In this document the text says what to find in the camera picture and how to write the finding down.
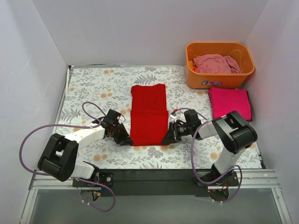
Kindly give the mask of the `red t shirt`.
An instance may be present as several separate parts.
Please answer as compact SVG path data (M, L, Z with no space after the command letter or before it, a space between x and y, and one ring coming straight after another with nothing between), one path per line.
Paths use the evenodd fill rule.
M165 85L134 85L131 95L130 137L133 146L160 146L168 131Z

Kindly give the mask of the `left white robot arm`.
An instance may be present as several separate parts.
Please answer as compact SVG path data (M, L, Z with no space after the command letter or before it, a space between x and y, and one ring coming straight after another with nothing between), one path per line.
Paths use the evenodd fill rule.
M38 168L61 182L69 178L99 182L99 168L79 161L77 155L80 149L106 137L113 138L120 146L133 145L125 126L119 122L120 117L119 112L109 110L106 116L95 119L88 128L66 135L51 135L37 164Z

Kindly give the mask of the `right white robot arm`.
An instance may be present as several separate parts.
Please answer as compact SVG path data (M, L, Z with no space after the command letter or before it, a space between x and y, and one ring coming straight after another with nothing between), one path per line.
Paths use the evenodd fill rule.
M206 186L226 182L229 174L237 166L236 162L242 153L257 141L257 133L237 111L211 121L206 120L204 123L198 118L199 115L194 109L187 108L184 112L185 121L179 119L171 121L161 144L177 143L183 136L192 136L191 165L197 182ZM214 136L220 138L224 148L217 161L211 166L211 171L199 177L193 161L194 141Z

